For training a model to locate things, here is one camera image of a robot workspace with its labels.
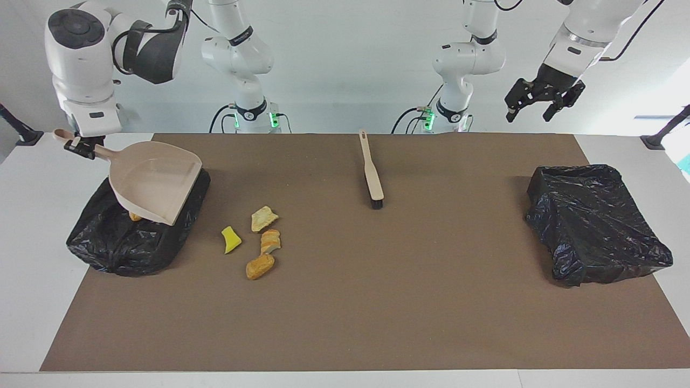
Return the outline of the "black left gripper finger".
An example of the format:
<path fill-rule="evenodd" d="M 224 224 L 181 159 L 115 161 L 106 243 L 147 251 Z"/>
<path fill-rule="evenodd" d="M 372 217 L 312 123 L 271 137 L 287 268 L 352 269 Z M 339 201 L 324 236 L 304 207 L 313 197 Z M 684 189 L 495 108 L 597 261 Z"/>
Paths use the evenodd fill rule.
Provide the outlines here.
<path fill-rule="evenodd" d="M 519 78 L 505 96 L 507 105 L 506 119 L 512 123 L 520 110 L 537 102 L 533 96 L 534 83 L 524 78 Z"/>
<path fill-rule="evenodd" d="M 560 112 L 563 108 L 572 107 L 582 92 L 586 88 L 584 83 L 575 83 L 571 88 L 565 92 L 557 92 L 554 100 L 550 104 L 549 108 L 544 112 L 543 119 L 545 121 L 550 121 L 554 115 Z"/>

